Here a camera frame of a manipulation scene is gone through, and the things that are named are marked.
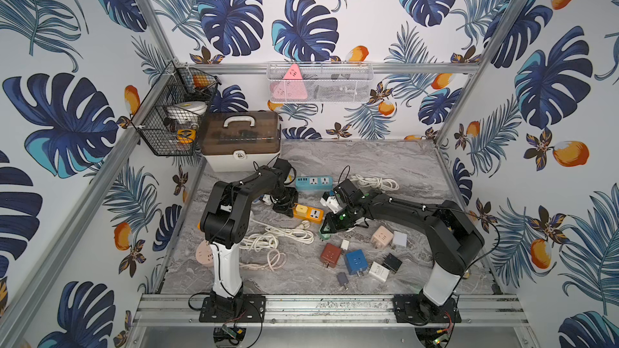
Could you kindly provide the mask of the white USB socket strip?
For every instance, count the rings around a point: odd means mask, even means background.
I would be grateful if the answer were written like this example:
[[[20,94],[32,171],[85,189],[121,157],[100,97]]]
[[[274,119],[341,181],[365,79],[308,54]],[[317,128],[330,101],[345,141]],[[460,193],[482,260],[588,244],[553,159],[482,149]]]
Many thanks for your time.
[[[271,205],[272,204],[272,199],[271,196],[268,194],[265,194],[262,196],[261,200],[263,201],[264,204],[266,205]]]

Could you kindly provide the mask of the white small USB charger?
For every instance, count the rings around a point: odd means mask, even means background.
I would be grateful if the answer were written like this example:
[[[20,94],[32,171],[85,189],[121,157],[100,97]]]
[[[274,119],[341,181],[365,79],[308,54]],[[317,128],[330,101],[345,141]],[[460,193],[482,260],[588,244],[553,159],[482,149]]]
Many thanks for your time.
[[[347,251],[349,246],[350,246],[350,242],[348,240],[346,240],[346,239],[343,239],[342,243],[341,243],[341,248],[343,250]]]

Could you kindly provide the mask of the teal USB socket strip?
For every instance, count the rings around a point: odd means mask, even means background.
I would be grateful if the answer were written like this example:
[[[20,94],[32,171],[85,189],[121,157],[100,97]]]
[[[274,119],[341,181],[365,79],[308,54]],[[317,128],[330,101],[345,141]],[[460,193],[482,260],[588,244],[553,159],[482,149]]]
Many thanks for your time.
[[[302,192],[328,192],[333,189],[333,179],[330,176],[298,177],[295,186]]]

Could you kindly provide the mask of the orange power strip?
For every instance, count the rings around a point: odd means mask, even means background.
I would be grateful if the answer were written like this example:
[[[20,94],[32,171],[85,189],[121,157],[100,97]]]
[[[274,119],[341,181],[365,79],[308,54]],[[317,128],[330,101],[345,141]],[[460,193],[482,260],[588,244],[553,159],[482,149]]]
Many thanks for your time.
[[[322,224],[324,219],[324,211],[311,206],[296,204],[293,207],[293,217],[302,221],[308,221],[316,224]]]

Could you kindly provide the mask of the red cube socket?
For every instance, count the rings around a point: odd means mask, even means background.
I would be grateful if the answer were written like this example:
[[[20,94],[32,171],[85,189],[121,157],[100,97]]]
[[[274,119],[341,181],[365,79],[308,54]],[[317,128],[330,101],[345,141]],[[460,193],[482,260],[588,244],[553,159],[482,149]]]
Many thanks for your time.
[[[341,254],[342,249],[339,246],[337,247],[332,243],[327,243],[322,249],[319,260],[324,267],[336,267]]]

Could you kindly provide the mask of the blue cube socket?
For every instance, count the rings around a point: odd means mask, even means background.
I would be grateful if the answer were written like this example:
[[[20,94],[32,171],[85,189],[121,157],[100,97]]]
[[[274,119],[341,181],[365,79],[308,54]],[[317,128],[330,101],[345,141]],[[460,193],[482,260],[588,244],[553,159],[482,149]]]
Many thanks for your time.
[[[345,255],[345,264],[350,276],[362,276],[368,270],[368,262],[362,250],[348,252]]]

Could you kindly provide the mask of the white 66W charger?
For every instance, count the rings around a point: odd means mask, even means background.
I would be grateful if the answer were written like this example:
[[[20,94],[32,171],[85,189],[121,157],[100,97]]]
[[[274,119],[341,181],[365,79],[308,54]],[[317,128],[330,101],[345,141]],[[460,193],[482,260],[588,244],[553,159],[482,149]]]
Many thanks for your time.
[[[408,236],[406,233],[395,230],[391,241],[392,247],[407,247],[407,239]]]

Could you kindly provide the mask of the grey small charger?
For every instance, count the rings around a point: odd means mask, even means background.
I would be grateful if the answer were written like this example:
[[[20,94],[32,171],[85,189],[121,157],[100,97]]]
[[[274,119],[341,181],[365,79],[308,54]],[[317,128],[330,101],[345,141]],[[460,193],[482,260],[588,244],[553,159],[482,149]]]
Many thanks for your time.
[[[348,280],[347,274],[344,272],[339,272],[336,275],[336,278],[339,282],[339,286],[343,288],[344,290],[348,290],[349,280]]]

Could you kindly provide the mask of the white plug adapter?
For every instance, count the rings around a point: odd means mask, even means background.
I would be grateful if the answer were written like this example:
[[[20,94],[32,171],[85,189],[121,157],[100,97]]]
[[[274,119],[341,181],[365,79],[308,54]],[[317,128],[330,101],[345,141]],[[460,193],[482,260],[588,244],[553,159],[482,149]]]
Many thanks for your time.
[[[385,283],[388,280],[389,270],[378,262],[373,262],[368,274],[380,283]]]

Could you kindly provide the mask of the black plug adapter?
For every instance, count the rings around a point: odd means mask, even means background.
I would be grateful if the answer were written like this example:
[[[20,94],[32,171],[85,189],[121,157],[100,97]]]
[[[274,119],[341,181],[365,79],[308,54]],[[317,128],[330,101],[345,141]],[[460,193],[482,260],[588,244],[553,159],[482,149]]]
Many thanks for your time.
[[[398,257],[389,253],[387,254],[387,256],[385,256],[381,265],[388,269],[390,272],[396,274],[401,268],[402,261]]]

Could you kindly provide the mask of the round pink power socket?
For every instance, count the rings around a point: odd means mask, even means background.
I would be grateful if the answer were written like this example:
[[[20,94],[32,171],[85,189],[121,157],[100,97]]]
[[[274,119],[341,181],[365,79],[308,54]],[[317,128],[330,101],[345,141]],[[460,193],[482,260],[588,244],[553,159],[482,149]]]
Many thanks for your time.
[[[196,261],[204,267],[214,266],[214,254],[208,241],[202,241],[195,252]]]

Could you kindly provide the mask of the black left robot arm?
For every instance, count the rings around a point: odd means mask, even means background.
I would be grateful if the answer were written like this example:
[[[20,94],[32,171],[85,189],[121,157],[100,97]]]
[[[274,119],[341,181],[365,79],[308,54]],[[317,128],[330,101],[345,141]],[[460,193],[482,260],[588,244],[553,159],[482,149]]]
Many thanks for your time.
[[[241,295],[240,243],[248,231],[253,202],[268,195],[273,211],[293,217],[298,190],[288,178],[295,174],[290,162],[277,158],[273,164],[257,167],[242,180],[214,184],[199,229],[214,255],[215,295],[225,300]]]

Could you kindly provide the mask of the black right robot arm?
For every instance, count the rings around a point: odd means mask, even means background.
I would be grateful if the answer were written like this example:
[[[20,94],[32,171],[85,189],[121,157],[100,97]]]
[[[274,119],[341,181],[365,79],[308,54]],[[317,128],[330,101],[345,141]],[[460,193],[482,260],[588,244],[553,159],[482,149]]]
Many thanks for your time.
[[[322,195],[321,205],[327,208],[321,227],[324,234],[350,230],[366,219],[392,222],[425,235],[434,266],[420,295],[423,302],[436,307],[451,299],[485,245],[484,237],[454,201],[427,205],[378,189],[364,192],[346,179]]]

